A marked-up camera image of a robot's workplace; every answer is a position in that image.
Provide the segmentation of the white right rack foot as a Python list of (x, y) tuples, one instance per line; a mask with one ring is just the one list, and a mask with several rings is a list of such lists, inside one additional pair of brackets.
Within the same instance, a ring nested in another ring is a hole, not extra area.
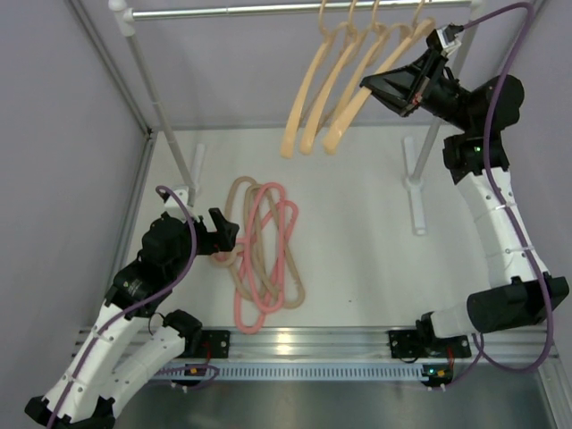
[(416, 236), (424, 236), (427, 234), (427, 226), (422, 197), (423, 181), (413, 178), (417, 161), (415, 139), (410, 136), (405, 137), (402, 141), (402, 148), (406, 168), (404, 185), (408, 192), (412, 230)]

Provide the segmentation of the pink upper thick hanger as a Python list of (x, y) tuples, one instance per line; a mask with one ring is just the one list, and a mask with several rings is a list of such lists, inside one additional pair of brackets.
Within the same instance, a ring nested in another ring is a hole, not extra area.
[[(238, 271), (239, 285), (247, 279), (249, 299), (261, 314), (271, 314), (285, 303), (285, 268), (287, 260), (288, 226), (286, 222), (286, 192), (277, 182), (264, 185), (252, 183), (245, 192), (245, 235), (241, 239), (242, 262)], [(277, 228), (276, 258), (267, 273), (263, 228), (273, 220)]]

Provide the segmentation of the white rack foot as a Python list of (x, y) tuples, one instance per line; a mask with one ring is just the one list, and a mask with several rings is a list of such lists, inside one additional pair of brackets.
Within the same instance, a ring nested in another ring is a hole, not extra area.
[(422, 197), (423, 181), (413, 178), (417, 161), (415, 139), (410, 136), (405, 137), (402, 141), (402, 148), (406, 168), (404, 185), (408, 192), (412, 230), (416, 236), (424, 236), (427, 234), (427, 226)]
[(206, 157), (206, 145), (197, 143), (192, 157), (190, 168), (190, 185), (178, 185), (174, 187), (175, 194), (184, 200), (188, 206), (194, 206), (199, 196), (201, 186), (201, 173)]

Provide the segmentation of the beige thick hanger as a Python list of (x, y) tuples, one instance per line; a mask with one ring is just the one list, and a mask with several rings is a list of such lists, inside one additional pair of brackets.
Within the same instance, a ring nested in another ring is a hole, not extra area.
[[(231, 185), (224, 208), (227, 215), (242, 185), (246, 187), (242, 207), (244, 234), (225, 260), (238, 298), (257, 304), (265, 313), (283, 307), (298, 308), (306, 298), (306, 290), (290, 250), (290, 238), (299, 208), (286, 198), (281, 185), (260, 184), (241, 176)], [(277, 233), (276, 256), (270, 266), (266, 265), (263, 239), (268, 225)]]
[[(241, 176), (237, 178), (231, 185), (228, 197), (226, 199), (223, 215), (225, 218), (231, 217), (234, 200), (241, 183), (246, 182), (249, 184), (245, 191), (245, 199), (243, 203), (243, 220), (247, 221), (248, 216), (251, 214), (250, 202), (254, 196), (254, 192), (258, 190), (261, 185), (258, 184), (253, 178), (248, 176)], [(263, 299), (269, 296), (271, 299), (278, 297), (278, 289), (271, 284), (270, 278), (266, 273), (266, 266), (264, 262), (264, 244), (262, 243), (262, 218), (257, 209), (254, 210), (254, 232), (251, 241), (251, 263), (250, 266), (254, 273), (256, 273), (262, 285), (258, 290), (258, 297)], [(235, 249), (227, 253), (216, 253), (209, 257), (210, 262), (217, 268), (226, 268), (233, 281), (234, 288), (239, 293), (241, 298), (253, 302), (253, 296), (246, 286), (243, 285), (239, 276), (239, 269), (235, 266), (235, 261), (239, 252), (243, 249), (242, 245), (237, 245)]]

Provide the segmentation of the pink thick hanger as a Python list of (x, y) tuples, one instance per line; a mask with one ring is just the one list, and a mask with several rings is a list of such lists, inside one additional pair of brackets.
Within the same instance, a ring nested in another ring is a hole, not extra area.
[[(285, 291), (285, 303), (284, 306), (279, 309), (295, 309), (300, 307), (306, 298), (306, 290), (301, 279), (299, 270), (297, 268), (296, 262), (290, 250), (290, 237), (293, 233), (294, 227), (299, 216), (298, 206), (290, 200), (286, 200), (286, 222), (288, 226), (288, 244), (287, 244), (287, 260), (285, 268), (285, 281), (284, 281), (284, 291)], [(242, 262), (242, 250), (239, 252), (238, 256), (241, 258), (240, 264)], [(268, 274), (272, 272), (272, 267), (266, 266), (266, 271)], [(248, 288), (247, 279), (243, 280), (243, 285)], [(246, 334), (255, 334), (259, 332), (265, 324), (266, 317), (270, 314), (261, 314), (258, 310), (256, 304), (251, 301), (247, 301), (239, 296), (239, 293), (235, 289), (234, 302), (233, 302), (233, 318), (236, 327)]]
[[(285, 303), (285, 268), (287, 260), (288, 226), (286, 222), (286, 192), (277, 182), (264, 185), (252, 183), (245, 192), (245, 235), (241, 239), (242, 262), (238, 271), (239, 285), (247, 279), (249, 299), (261, 314), (271, 314)], [(276, 258), (267, 273), (263, 228), (273, 220), (277, 228)]]

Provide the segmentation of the beige outer thick hanger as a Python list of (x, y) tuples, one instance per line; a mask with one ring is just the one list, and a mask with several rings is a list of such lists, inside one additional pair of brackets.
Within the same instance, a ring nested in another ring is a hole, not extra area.
[[(245, 191), (245, 199), (243, 203), (243, 220), (247, 221), (248, 216), (251, 214), (250, 202), (254, 196), (254, 192), (258, 190), (261, 185), (258, 184), (253, 178), (248, 176), (241, 176), (237, 178), (231, 185), (228, 197), (226, 199), (223, 215), (225, 218), (231, 217), (234, 200), (241, 183), (246, 182), (249, 184)], [(256, 273), (262, 285), (258, 290), (258, 297), (263, 299), (269, 296), (271, 299), (278, 297), (278, 289), (271, 284), (270, 278), (266, 273), (266, 266), (264, 262), (264, 244), (262, 243), (262, 218), (257, 209), (254, 210), (254, 232), (251, 241), (251, 263), (250, 266), (254, 273)], [(239, 276), (239, 269), (235, 266), (235, 261), (239, 252), (243, 249), (242, 245), (237, 245), (235, 249), (227, 253), (216, 253), (209, 257), (210, 262), (217, 268), (226, 268), (233, 281), (234, 288), (239, 293), (241, 298), (253, 302), (253, 296), (246, 286), (243, 285)]]

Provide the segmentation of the beige inner thick hanger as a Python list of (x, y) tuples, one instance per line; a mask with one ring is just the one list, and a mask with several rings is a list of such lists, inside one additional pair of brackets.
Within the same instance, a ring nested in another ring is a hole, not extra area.
[[(225, 260), (238, 298), (257, 304), (265, 313), (283, 307), (298, 308), (306, 298), (306, 290), (290, 250), (290, 238), (299, 208), (286, 198), (281, 185), (260, 184), (241, 176), (231, 185), (224, 208), (227, 215), (242, 185), (246, 187), (242, 207), (244, 234)], [(276, 256), (270, 266), (266, 265), (263, 239), (268, 225), (277, 233)]]

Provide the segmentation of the aluminium right corner frame post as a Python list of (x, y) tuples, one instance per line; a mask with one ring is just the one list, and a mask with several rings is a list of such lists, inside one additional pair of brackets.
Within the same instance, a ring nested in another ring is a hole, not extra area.
[(543, 1), (519, 1), (478, 15), (471, 14), (471, 20), (463, 26), (468, 34), (481, 23), (489, 21), (503, 13), (515, 9), (525, 9), (525, 18), (508, 55), (500, 68), (500, 74), (488, 79), (475, 88), (468, 96), (467, 117), (471, 128), (467, 131), (472, 137), (488, 139), (491, 134), (499, 134), (505, 128), (519, 120), (519, 107), (524, 101), (524, 87), (519, 79), (509, 74), (517, 54), (524, 44), (526, 35), (533, 26), (537, 13), (542, 9)]

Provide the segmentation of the white left rack foot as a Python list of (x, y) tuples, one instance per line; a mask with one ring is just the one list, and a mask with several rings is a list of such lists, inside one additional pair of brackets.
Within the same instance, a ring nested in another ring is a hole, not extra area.
[(190, 185), (178, 185), (174, 187), (175, 194), (184, 200), (188, 206), (194, 206), (199, 196), (201, 186), (201, 173), (206, 157), (206, 145), (197, 143), (192, 157), (190, 168)]

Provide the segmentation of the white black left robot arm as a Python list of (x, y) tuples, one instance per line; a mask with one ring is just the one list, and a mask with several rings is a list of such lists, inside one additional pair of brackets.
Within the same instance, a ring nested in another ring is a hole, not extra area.
[(174, 310), (147, 343), (122, 358), (195, 257), (234, 249), (240, 227), (217, 208), (209, 214), (214, 231), (202, 217), (162, 213), (151, 223), (136, 258), (115, 275), (80, 351), (53, 388), (29, 400), (26, 415), (46, 428), (112, 428), (127, 403), (166, 364), (199, 352), (202, 323)]

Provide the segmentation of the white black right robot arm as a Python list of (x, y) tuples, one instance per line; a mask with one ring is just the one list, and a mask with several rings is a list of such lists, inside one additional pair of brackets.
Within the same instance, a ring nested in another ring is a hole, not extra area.
[(426, 51), (413, 63), (360, 83), (401, 116), (423, 108), (460, 130), (444, 140), (443, 162), (473, 216), (489, 287), (416, 321), (416, 345), (427, 355), (438, 354), (450, 338), (540, 324), (569, 294), (565, 278), (551, 276), (542, 261), (530, 264), (534, 248), (512, 224), (520, 214), (501, 133), (518, 122), (524, 87), (509, 75), (474, 90), (462, 88), (447, 65), (460, 45), (460, 31), (456, 25), (433, 30)]

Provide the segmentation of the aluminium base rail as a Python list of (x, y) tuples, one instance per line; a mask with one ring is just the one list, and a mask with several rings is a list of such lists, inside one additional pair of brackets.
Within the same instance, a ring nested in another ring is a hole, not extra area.
[[(229, 362), (263, 361), (372, 361), (404, 362), (391, 355), (391, 331), (406, 331), (403, 327), (310, 327), (263, 328), (248, 335), (230, 327), (210, 328), (229, 331), (228, 356), (211, 358)], [(502, 363), (529, 363), (539, 357), (546, 340), (543, 326), (518, 328), (512, 331), (485, 334), (486, 352)], [(470, 360), (478, 351), (469, 336), (464, 341), (468, 357), (455, 357), (457, 361)], [(430, 358), (421, 357), (419, 362)]]

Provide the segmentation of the silver horizontal rack bar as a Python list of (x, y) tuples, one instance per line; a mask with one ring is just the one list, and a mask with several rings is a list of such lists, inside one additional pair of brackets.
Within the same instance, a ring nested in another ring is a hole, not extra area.
[[(451, 8), (463, 7), (475, 9), (482, 1), (426, 1), (424, 8)], [(280, 14), (304, 14), (304, 13), (343, 13), (349, 12), (351, 2), (333, 2), (321, 6), (321, 3), (300, 4), (260, 4), (260, 5), (232, 5), (204, 8), (173, 8), (166, 10), (137, 10), (130, 8), (126, 16), (133, 21), (155, 20), (178, 20), (215, 18), (223, 16), (264, 16)], [(358, 1), (354, 5), (354, 12), (369, 11), (373, 8), (374, 1)], [(419, 1), (380, 1), (378, 11), (415, 9)]]

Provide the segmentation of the cream hanger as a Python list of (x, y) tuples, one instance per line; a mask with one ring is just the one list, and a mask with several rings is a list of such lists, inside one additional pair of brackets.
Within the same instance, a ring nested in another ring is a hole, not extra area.
[(353, 71), (349, 79), (349, 82), (346, 84), (345, 89), (343, 89), (342, 91), (340, 99), (336, 102), (334, 107), (332, 107), (329, 111), (324, 113), (324, 115), (326, 115), (329, 114), (331, 111), (333, 111), (332, 116), (328, 120), (325, 120), (325, 116), (323, 116), (322, 123), (324, 126), (329, 120), (333, 121), (341, 114), (341, 109), (348, 104), (350, 97), (354, 94), (354, 91), (358, 85), (358, 78), (360, 78), (368, 68), (375, 65), (375, 63), (381, 56), (385, 46), (391, 39), (391, 34), (394, 33), (395, 31), (398, 31), (400, 35), (400, 40), (402, 41), (404, 37), (408, 36), (412, 32), (411, 24), (413, 18), (410, 23), (395, 22), (390, 26), (386, 26), (385, 24), (379, 22), (376, 19), (379, 3), (380, 3), (379, 1), (374, 1), (370, 22), (364, 29), (359, 30), (359, 31), (365, 31), (367, 29), (369, 30), (363, 45), (365, 44), (367, 37), (370, 34), (374, 35), (373, 44), (366, 50), (366, 52), (361, 57), (359, 63), (357, 64), (355, 70)]
[[(418, 22), (419, 14), (422, 12), (424, 5), (425, 1), (420, 1), (418, 3), (411, 24), (412, 32), (400, 41), (399, 45), (374, 72), (375, 74), (388, 72), (392, 66), (421, 38), (428, 36), (429, 33), (435, 29), (434, 18), (429, 17)], [(326, 154), (334, 155), (336, 153), (343, 135), (349, 129), (349, 126), (354, 121), (371, 93), (371, 90), (361, 88), (357, 94), (350, 99), (347, 106), (341, 111), (341, 114), (333, 121), (323, 139), (323, 146)]]
[(310, 85), (319, 67), (322, 65), (324, 60), (331, 52), (332, 45), (337, 37), (337, 34), (343, 28), (343, 24), (339, 24), (335, 29), (328, 29), (324, 25), (324, 11), (326, 5), (327, 1), (323, 0), (320, 3), (320, 7), (318, 10), (318, 29), (323, 38), (322, 43), (317, 48), (314, 58), (312, 59), (310, 65), (308, 66), (305, 76), (301, 81), (299, 90), (294, 98), (292, 107), (290, 109), (290, 114), (286, 122), (284, 132), (282, 134), (280, 155), (281, 157), (286, 159), (290, 159), (294, 155), (296, 137), (300, 125), (300, 120), (302, 117), (303, 107), (307, 100), (307, 93), (310, 89)]
[(303, 155), (310, 155), (312, 153), (315, 137), (324, 126), (322, 123), (323, 116), (325, 116), (325, 120), (328, 120), (332, 116), (333, 111), (324, 115), (328, 98), (343, 69), (349, 66), (360, 52), (361, 46), (363, 46), (367, 33), (369, 32), (368, 29), (358, 31), (354, 25), (354, 5), (356, 2), (357, 1), (351, 1), (347, 20), (340, 23), (343, 24), (343, 28), (339, 31), (337, 37), (344, 31), (341, 51), (317, 90), (316, 95), (310, 102), (310, 107), (302, 114), (301, 119), (306, 119), (306, 125), (300, 138), (299, 151)]

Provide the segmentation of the pink lower thick hanger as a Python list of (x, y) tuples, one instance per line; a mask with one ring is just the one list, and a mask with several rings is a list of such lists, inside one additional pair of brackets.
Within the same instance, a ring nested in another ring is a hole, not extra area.
[[(288, 244), (287, 244), (287, 260), (285, 268), (285, 281), (284, 281), (284, 291), (285, 291), (285, 303), (284, 306), (279, 309), (295, 309), (300, 307), (306, 298), (306, 290), (301, 279), (299, 270), (297, 268), (296, 262), (290, 250), (290, 237), (293, 233), (294, 227), (299, 216), (298, 206), (290, 200), (286, 200), (286, 222), (288, 226)], [(240, 264), (242, 262), (242, 250), (239, 252), (238, 256), (241, 258)], [(272, 267), (266, 266), (266, 271), (268, 274), (272, 272)], [(243, 285), (248, 288), (247, 279), (243, 280)], [(255, 334), (259, 332), (265, 324), (266, 317), (270, 314), (261, 314), (258, 310), (256, 304), (251, 301), (247, 301), (239, 296), (239, 293), (235, 289), (234, 302), (233, 302), (233, 318), (236, 327), (246, 334)]]

